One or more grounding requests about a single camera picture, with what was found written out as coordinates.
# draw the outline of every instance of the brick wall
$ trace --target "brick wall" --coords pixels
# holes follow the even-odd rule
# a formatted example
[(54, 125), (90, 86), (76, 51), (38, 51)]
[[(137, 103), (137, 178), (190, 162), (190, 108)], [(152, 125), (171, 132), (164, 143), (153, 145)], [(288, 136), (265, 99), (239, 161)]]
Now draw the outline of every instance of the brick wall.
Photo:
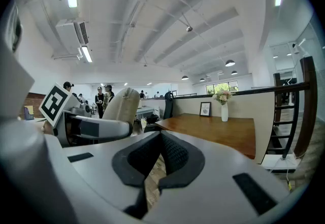
[(25, 99), (24, 105), (21, 108), (20, 113), (19, 113), (19, 116), (21, 117), (21, 119), (25, 118), (25, 114), (24, 114), (25, 106), (33, 106), (34, 118), (44, 117), (42, 115), (42, 113), (39, 111), (39, 106), (42, 103), (44, 98), (45, 98), (45, 95), (43, 95), (43, 94), (28, 93), (28, 95)]

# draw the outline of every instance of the picture frame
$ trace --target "picture frame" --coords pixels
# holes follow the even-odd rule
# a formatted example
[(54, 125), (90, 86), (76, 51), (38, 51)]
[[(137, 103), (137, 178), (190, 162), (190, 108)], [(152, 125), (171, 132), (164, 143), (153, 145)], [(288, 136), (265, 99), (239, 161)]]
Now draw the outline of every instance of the picture frame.
[(211, 102), (201, 102), (200, 116), (211, 116)]

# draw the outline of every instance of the brown tabletop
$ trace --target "brown tabletop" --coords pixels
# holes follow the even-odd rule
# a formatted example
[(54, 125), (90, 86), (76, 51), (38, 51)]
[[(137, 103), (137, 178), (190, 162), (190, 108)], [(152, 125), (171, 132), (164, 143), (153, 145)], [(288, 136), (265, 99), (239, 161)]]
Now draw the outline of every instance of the brown tabletop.
[(233, 118), (222, 122), (218, 116), (181, 114), (156, 122), (170, 130), (230, 146), (247, 157), (255, 158), (255, 128), (252, 118)]

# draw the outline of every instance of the black picture frame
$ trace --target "black picture frame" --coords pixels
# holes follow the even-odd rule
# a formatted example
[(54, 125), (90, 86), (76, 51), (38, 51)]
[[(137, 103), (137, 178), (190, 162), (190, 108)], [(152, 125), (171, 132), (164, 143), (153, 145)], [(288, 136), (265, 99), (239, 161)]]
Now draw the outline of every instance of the black picture frame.
[[(202, 111), (202, 104), (209, 104), (209, 111), (208, 113), (201, 113)], [(211, 116), (211, 102), (201, 102), (201, 105), (200, 105), (200, 113), (199, 113), (200, 116)]]

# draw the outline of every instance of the beige partition panel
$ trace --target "beige partition panel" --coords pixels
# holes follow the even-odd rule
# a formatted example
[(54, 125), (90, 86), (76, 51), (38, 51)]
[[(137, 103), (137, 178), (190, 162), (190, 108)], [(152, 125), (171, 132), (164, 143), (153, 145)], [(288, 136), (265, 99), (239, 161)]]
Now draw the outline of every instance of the beige partition panel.
[[(173, 116), (183, 113), (199, 114), (201, 102), (211, 102), (212, 116), (221, 116), (221, 104), (212, 98), (175, 99)], [(159, 105), (160, 114), (164, 113), (164, 100), (144, 101), (146, 106)], [(254, 161), (262, 163), (267, 150), (274, 117), (274, 93), (259, 93), (233, 96), (228, 102), (229, 117), (253, 118), (256, 138), (256, 156)]]

